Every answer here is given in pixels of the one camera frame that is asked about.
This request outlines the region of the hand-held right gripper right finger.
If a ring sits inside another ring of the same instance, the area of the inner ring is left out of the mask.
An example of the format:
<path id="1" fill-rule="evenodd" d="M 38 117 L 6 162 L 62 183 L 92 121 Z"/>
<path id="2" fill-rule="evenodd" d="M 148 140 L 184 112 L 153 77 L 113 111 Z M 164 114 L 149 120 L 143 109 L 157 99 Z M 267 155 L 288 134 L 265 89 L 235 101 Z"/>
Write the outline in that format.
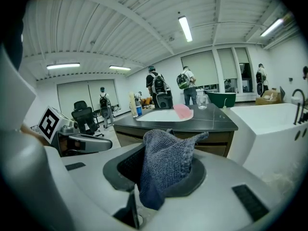
<path id="1" fill-rule="evenodd" d="M 244 167 L 222 156 L 194 151 L 205 166 L 203 183 L 190 195 L 166 198 L 158 211 L 142 207 L 143 231 L 237 231 L 253 224 L 233 187 L 246 185 L 268 211 L 280 194 Z"/>

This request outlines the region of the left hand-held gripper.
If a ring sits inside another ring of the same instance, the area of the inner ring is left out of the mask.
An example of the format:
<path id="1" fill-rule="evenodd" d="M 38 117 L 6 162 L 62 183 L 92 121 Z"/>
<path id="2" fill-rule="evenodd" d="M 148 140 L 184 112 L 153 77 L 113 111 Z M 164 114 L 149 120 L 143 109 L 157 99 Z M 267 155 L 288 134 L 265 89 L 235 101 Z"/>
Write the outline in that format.
<path id="1" fill-rule="evenodd" d="M 76 121 L 71 120 L 51 106 L 46 108 L 43 116 L 41 117 L 38 124 L 38 130 L 49 144 L 52 143 L 58 132 L 64 134 L 58 135 L 57 145 L 60 156 L 93 154 L 110 150 L 113 146 L 111 140 L 104 139 L 103 137 L 79 133 L 78 124 Z M 71 140 L 79 141 L 80 149 L 62 153 L 59 146 L 60 138 L 69 138 Z"/>

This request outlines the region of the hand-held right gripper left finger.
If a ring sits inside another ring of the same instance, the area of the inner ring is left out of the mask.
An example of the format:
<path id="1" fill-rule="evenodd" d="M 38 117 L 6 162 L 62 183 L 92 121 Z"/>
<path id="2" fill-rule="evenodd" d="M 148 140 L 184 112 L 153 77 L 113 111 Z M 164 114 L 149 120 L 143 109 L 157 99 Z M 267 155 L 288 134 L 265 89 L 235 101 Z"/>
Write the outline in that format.
<path id="1" fill-rule="evenodd" d="M 61 158 L 47 147 L 52 180 L 64 204 L 64 214 L 50 221 L 53 231 L 139 231 L 146 223 L 139 217 L 135 183 L 117 169 L 141 143 L 95 154 Z"/>

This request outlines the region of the person's left hand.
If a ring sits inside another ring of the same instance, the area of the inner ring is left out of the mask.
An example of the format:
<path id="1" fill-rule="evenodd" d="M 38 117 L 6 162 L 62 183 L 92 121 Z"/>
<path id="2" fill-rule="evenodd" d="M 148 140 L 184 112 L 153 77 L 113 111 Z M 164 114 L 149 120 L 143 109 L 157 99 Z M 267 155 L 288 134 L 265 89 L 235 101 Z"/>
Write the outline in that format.
<path id="1" fill-rule="evenodd" d="M 71 140 L 69 138 L 60 138 L 59 146 L 62 153 L 71 151 L 71 150 L 79 150 L 80 142 L 76 140 Z"/>

